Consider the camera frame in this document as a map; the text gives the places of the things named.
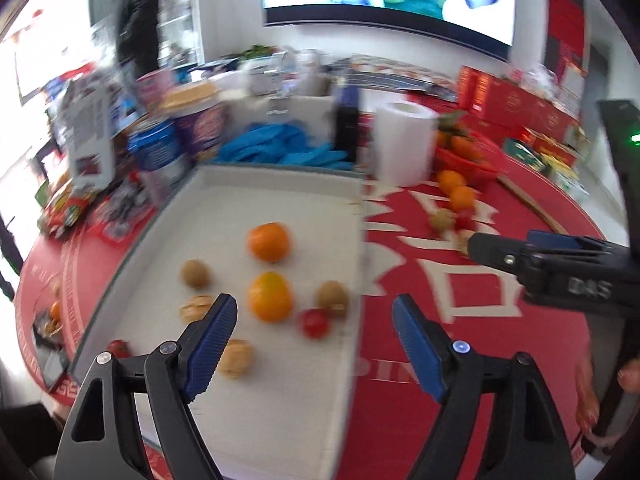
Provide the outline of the walnut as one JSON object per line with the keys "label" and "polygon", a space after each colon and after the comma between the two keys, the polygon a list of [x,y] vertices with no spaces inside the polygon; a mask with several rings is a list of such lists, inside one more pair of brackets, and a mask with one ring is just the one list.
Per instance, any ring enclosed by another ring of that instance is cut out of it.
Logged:
{"label": "walnut", "polygon": [[240,378],[253,366],[254,359],[254,347],[246,340],[233,338],[224,348],[218,368],[228,378]]}

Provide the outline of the green kiwi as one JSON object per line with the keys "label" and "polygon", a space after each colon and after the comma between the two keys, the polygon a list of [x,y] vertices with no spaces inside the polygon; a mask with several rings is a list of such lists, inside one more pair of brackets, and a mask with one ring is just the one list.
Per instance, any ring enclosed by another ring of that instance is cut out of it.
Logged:
{"label": "green kiwi", "polygon": [[350,298],[348,290],[337,281],[326,281],[316,291],[316,305],[332,318],[346,318]]}

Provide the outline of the red cherry tomato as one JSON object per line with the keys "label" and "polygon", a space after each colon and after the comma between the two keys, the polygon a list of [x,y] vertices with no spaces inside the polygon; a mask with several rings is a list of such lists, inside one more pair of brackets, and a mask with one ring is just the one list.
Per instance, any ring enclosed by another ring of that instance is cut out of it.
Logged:
{"label": "red cherry tomato", "polygon": [[325,310],[307,309],[300,314],[300,328],[310,339],[323,339],[331,331],[331,320]]}

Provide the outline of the orange tangerine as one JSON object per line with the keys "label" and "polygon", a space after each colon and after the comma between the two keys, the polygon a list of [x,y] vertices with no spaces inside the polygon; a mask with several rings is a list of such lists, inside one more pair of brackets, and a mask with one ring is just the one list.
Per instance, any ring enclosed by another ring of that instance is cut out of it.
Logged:
{"label": "orange tangerine", "polygon": [[247,300],[256,318],[266,323],[283,322],[294,309],[294,297],[288,281],[274,271],[260,274],[252,281]]}
{"label": "orange tangerine", "polygon": [[269,222],[256,226],[247,233],[247,249],[262,262],[277,263],[291,251],[288,228],[280,222]]}

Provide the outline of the cherry tomato on mat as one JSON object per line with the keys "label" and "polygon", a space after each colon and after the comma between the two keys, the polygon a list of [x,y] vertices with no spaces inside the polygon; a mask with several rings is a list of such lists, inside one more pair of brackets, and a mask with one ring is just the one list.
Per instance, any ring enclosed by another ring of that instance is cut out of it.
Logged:
{"label": "cherry tomato on mat", "polygon": [[454,220],[454,229],[457,232],[460,231],[476,231],[476,222],[474,220],[473,211],[460,211],[457,213],[456,220]]}

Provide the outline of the wooden back scratcher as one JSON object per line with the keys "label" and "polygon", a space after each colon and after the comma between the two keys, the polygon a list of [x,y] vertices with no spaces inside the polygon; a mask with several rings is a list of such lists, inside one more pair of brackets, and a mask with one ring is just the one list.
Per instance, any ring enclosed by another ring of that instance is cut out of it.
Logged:
{"label": "wooden back scratcher", "polygon": [[556,221],[551,214],[542,208],[532,196],[527,194],[522,188],[512,182],[508,177],[503,174],[499,174],[497,182],[511,193],[520,203],[525,205],[529,210],[542,221],[548,228],[555,234],[567,234],[567,230],[562,226],[559,221]]}

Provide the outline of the orange basket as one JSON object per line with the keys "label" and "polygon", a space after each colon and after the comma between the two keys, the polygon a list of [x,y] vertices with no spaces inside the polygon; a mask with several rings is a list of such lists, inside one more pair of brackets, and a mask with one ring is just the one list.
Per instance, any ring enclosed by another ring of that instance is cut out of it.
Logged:
{"label": "orange basket", "polygon": [[474,211],[477,192],[469,186],[457,186],[449,194],[449,206],[454,212]]}
{"label": "orange basket", "polygon": [[464,188],[466,185],[465,178],[462,174],[452,170],[442,170],[436,174],[436,181],[439,188],[447,196],[450,196],[457,188]]}

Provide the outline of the kiwi near oranges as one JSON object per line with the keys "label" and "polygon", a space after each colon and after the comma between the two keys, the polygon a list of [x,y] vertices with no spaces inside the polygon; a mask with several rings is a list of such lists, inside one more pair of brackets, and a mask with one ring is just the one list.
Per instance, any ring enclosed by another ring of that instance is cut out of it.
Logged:
{"label": "kiwi near oranges", "polygon": [[452,230],[456,220],[457,214],[447,208],[438,208],[428,216],[428,224],[438,234]]}

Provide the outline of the red round table mat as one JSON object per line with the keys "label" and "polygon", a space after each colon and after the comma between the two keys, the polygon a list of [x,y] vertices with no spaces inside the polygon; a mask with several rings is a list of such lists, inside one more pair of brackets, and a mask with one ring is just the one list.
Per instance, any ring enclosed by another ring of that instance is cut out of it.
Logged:
{"label": "red round table mat", "polygon": [[[435,183],[391,188],[363,180],[361,199],[359,344],[342,454],[331,479],[402,478],[435,418],[436,404],[421,391],[392,323],[390,306],[404,292],[452,339],[497,356],[530,353],[567,435],[574,437],[573,370],[587,340],[582,316],[524,304],[513,276],[476,266],[460,255],[452,236],[435,234],[428,216],[447,203]],[[73,363],[96,306],[132,246],[113,247],[79,229],[65,244],[40,242],[32,250],[16,295],[27,362],[35,359],[32,319],[59,304]]]}

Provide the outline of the red plastic fruit basket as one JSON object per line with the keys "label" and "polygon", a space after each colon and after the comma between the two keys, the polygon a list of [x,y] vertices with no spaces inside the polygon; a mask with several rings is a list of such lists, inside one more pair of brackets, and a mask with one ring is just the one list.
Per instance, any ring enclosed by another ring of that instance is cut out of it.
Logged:
{"label": "red plastic fruit basket", "polygon": [[472,188],[484,188],[497,180],[503,170],[504,154],[495,142],[479,132],[472,131],[469,138],[480,153],[480,160],[471,160],[459,155],[452,148],[438,146],[434,153],[433,167],[436,172],[452,170],[465,178]]}

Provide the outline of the red gift box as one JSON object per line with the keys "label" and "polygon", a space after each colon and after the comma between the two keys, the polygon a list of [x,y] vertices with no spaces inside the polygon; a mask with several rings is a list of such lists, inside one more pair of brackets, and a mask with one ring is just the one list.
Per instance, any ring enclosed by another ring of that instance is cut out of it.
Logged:
{"label": "red gift box", "polygon": [[504,128],[529,128],[563,142],[579,127],[574,117],[511,81],[462,66],[458,75],[458,104],[477,119]]}

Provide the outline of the white paper towel roll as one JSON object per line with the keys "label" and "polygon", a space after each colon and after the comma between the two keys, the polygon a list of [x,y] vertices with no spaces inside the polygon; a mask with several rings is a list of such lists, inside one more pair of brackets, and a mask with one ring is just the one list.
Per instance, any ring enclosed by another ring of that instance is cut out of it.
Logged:
{"label": "white paper towel roll", "polygon": [[393,186],[415,186],[432,170],[439,114],[408,101],[380,104],[372,122],[375,177]]}

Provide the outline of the black power bank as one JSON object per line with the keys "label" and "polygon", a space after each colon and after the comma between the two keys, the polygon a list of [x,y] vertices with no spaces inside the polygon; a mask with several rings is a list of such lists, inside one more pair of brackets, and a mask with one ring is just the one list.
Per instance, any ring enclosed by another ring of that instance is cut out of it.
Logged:
{"label": "black power bank", "polygon": [[346,153],[346,160],[357,160],[359,139],[359,88],[345,86],[338,92],[335,105],[334,148]]}

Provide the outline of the white grey-rimmed tray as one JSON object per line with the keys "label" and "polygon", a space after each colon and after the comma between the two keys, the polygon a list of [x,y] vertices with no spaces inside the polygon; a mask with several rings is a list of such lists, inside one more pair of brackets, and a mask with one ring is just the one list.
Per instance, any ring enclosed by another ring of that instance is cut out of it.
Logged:
{"label": "white grey-rimmed tray", "polygon": [[[210,296],[238,304],[233,335],[254,349],[242,377],[216,374],[192,403],[198,429],[230,479],[331,479],[346,434],[359,344],[363,281],[363,180],[354,174],[253,165],[195,169],[148,224],[94,310],[70,366],[86,376],[115,339],[145,354],[183,332],[180,309],[192,292],[183,263],[209,266]],[[285,278],[294,308],[314,305],[327,281],[349,292],[345,321],[320,340],[305,337],[296,315],[266,323],[248,305],[250,285],[268,271],[248,251],[255,226],[280,222],[292,252],[274,270]]]}

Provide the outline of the blue rubber gloves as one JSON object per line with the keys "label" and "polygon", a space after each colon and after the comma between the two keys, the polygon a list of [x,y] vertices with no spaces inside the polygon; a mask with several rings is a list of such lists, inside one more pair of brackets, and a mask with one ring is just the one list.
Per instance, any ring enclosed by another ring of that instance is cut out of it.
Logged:
{"label": "blue rubber gloves", "polygon": [[353,170],[345,151],[330,142],[314,146],[306,131],[294,124],[257,124],[219,150],[216,162],[232,164],[303,166]]}

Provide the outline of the blue drink can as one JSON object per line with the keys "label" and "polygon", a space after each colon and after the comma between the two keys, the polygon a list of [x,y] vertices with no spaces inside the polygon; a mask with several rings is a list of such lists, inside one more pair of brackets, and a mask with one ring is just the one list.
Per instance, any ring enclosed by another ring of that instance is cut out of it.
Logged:
{"label": "blue drink can", "polygon": [[128,151],[156,206],[166,202],[192,168],[175,122],[166,116],[144,118],[134,126]]}

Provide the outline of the purple milk tea cup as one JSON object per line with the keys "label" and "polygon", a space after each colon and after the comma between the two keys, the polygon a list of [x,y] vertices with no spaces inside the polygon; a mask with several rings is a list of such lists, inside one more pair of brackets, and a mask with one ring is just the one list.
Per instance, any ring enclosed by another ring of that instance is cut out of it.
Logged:
{"label": "purple milk tea cup", "polygon": [[217,155],[226,113],[211,81],[180,84],[168,90],[160,109],[174,121],[178,136],[194,164]]}

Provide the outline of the white plastic basket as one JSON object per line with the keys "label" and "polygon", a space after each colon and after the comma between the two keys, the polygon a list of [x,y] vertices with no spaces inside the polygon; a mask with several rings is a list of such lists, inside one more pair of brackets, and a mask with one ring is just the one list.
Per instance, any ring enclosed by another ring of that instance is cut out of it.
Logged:
{"label": "white plastic basket", "polygon": [[63,96],[66,151],[75,188],[101,192],[114,180],[110,104],[106,80],[96,74],[72,80]]}

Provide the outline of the person in black coat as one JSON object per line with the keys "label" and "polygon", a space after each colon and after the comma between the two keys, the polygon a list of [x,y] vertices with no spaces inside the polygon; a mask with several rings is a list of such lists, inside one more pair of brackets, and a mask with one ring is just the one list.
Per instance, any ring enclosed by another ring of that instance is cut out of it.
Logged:
{"label": "person in black coat", "polygon": [[116,58],[122,72],[132,82],[160,68],[159,10],[160,0],[115,0]]}

